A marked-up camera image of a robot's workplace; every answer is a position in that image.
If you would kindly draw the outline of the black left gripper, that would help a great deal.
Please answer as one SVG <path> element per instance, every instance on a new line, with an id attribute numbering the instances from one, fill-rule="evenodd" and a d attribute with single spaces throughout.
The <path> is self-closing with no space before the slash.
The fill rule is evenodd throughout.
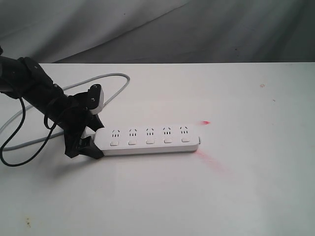
<path id="1" fill-rule="evenodd" d="M 82 139 L 82 133 L 87 126 L 93 131 L 104 128 L 98 114 L 91 115 L 87 108 L 88 93 L 81 92 L 67 97 L 70 104 L 61 118 L 60 127 L 63 129 L 65 155 L 74 158 L 84 155 L 93 159 L 100 159 L 103 152 L 94 144 L 92 138 Z"/>

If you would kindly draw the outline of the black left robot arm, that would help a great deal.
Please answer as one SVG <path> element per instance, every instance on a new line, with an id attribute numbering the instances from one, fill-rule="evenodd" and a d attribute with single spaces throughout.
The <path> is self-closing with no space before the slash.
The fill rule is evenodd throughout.
<path id="1" fill-rule="evenodd" d="M 87 92 L 66 95 L 31 58 L 1 57 L 0 91 L 21 103 L 27 101 L 33 105 L 43 113 L 44 125 L 50 131 L 59 126 L 63 130 L 68 157 L 80 154 L 94 159 L 103 157 L 92 137 L 82 138 L 87 127 L 93 131 L 103 127 L 98 117 L 103 107 L 100 84 L 92 85 Z"/>

